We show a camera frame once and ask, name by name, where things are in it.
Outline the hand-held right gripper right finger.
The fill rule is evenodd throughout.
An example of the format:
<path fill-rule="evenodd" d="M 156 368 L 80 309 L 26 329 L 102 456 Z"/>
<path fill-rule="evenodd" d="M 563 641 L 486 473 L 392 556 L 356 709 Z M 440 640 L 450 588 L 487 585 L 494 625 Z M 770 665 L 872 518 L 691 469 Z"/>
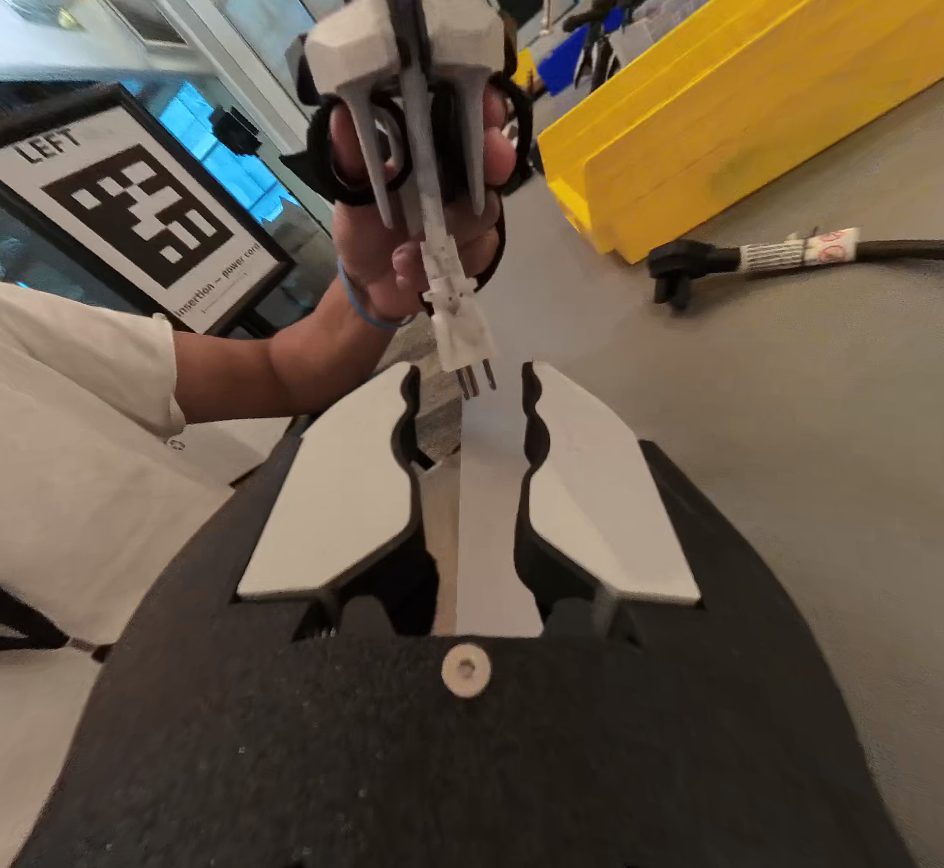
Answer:
<path fill-rule="evenodd" d="M 702 618 L 702 592 L 639 439 L 595 395 L 534 360 L 514 568 L 541 638 L 651 638 Z"/>

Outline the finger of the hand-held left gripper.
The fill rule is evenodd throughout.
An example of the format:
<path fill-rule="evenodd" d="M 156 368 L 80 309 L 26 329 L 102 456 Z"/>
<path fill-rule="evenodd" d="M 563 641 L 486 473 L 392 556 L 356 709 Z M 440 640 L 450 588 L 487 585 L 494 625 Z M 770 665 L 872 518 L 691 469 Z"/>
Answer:
<path fill-rule="evenodd" d="M 354 0 L 315 25 L 304 46 L 320 94 L 348 107 L 383 225 L 394 217 L 373 113 L 372 95 L 398 81 L 401 62 L 387 0 Z"/>
<path fill-rule="evenodd" d="M 504 28 L 499 14 L 481 0 L 422 0 L 431 82 L 448 91 L 454 122 L 447 168 L 456 171 L 462 150 L 466 190 L 476 215 L 483 213 L 484 94 L 504 64 Z"/>

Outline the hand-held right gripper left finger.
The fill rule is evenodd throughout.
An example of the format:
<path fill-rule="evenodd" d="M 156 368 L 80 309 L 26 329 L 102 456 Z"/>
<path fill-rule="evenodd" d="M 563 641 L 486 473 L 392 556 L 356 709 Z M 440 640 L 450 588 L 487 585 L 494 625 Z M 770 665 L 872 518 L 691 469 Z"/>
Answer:
<path fill-rule="evenodd" d="M 304 607 L 296 636 L 428 636 L 439 570 L 416 465 L 420 372 L 396 363 L 315 420 L 236 588 Z"/>

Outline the black power strip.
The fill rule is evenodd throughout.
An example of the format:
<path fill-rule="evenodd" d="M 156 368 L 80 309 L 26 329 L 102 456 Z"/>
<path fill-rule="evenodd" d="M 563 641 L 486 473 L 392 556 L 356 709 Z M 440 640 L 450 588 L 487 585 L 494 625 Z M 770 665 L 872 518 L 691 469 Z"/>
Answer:
<path fill-rule="evenodd" d="M 688 308 L 695 281 L 719 274 L 771 275 L 858 263 L 942 261 L 942 239 L 864 240 L 857 227 L 793 233 L 781 242 L 720 247 L 675 239 L 650 251 L 653 300 L 674 312 Z"/>

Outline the yellow plastic bin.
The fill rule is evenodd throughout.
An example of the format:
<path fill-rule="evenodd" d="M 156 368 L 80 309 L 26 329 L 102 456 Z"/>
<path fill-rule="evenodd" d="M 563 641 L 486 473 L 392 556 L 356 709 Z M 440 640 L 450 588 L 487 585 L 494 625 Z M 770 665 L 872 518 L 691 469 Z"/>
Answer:
<path fill-rule="evenodd" d="M 681 237 L 942 80 L 943 0 L 710 0 L 538 139 L 601 254 Z"/>

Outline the person's left hand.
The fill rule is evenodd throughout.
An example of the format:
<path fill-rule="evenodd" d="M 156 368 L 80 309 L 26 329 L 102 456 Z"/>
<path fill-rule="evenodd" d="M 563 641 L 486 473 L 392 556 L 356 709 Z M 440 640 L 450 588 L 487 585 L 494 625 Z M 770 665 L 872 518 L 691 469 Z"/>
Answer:
<path fill-rule="evenodd" d="M 499 188 L 515 167 L 515 148 L 505 137 L 505 97 L 492 87 L 483 98 L 483 147 L 485 205 L 476 213 L 465 197 L 444 207 L 446 229 L 454 237 L 465 274 L 477 277 L 487 272 L 503 250 L 502 200 Z M 351 303 L 343 279 L 337 279 L 329 298 L 360 322 L 360 330 L 383 345 L 407 319 L 421 310 L 420 295 L 428 289 L 420 238 L 412 234 L 402 213 L 394 225 L 384 225 L 375 206 L 334 206 L 332 234 L 337 255 L 348 278 L 348 286 L 360 307 Z"/>

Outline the small blue bin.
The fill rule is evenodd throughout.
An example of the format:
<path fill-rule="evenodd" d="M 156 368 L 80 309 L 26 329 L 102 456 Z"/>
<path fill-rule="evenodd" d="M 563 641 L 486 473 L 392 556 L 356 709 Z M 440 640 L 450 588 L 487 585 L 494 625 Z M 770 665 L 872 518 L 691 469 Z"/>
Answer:
<path fill-rule="evenodd" d="M 550 96 L 557 96 L 573 85 L 577 64 L 584 49 L 588 25 L 580 26 L 559 44 L 535 61 L 537 75 Z"/>

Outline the white cardboard box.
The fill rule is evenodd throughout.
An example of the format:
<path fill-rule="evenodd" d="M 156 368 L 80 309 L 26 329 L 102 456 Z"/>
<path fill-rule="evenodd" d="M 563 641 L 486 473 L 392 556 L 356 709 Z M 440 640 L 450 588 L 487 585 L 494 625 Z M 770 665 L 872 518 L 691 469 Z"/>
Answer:
<path fill-rule="evenodd" d="M 178 460 L 230 486 L 268 459 L 294 420 L 281 417 L 186 426 L 164 444 Z"/>

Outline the black tripod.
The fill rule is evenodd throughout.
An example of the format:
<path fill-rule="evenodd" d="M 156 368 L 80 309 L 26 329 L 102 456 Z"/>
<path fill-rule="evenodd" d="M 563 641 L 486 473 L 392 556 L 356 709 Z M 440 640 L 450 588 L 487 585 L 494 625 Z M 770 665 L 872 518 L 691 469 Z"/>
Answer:
<path fill-rule="evenodd" d="M 625 62 L 633 60 L 634 56 L 621 56 L 617 44 L 627 45 L 626 34 L 634 24 L 636 11 L 646 1 L 593 0 L 584 12 L 563 20 L 562 30 L 567 34 L 586 30 L 573 73 L 573 87 L 578 87 L 588 73 L 593 92 L 614 77 Z"/>

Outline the blue wrist band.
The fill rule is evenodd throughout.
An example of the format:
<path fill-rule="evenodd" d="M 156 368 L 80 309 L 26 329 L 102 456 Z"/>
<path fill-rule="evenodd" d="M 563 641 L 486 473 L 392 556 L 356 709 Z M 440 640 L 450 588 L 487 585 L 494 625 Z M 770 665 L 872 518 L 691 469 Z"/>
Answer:
<path fill-rule="evenodd" d="M 375 314 L 361 299 L 360 293 L 355 283 L 349 277 L 341 257 L 337 257 L 336 259 L 336 268 L 341 286 L 348 298 L 348 303 L 366 324 L 377 330 L 395 332 L 413 323 L 416 317 L 415 315 L 399 319 L 386 319 Z"/>

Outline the black framed marker sign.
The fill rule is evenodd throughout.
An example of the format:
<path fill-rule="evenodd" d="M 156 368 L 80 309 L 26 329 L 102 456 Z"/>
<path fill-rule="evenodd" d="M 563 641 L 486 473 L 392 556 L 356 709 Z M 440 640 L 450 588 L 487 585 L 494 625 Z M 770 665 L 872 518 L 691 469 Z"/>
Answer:
<path fill-rule="evenodd" d="M 145 313 L 225 336 L 295 262 L 121 84 L 2 113 L 2 205 Z"/>

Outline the black wall device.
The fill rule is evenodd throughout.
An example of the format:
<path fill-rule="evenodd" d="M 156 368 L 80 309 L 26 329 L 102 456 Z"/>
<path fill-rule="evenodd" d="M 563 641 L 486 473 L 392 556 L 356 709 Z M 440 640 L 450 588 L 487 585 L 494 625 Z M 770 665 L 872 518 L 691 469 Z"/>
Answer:
<path fill-rule="evenodd" d="M 215 107 L 209 116 L 214 138 L 231 154 L 255 156 L 262 147 L 259 129 L 238 109 Z"/>

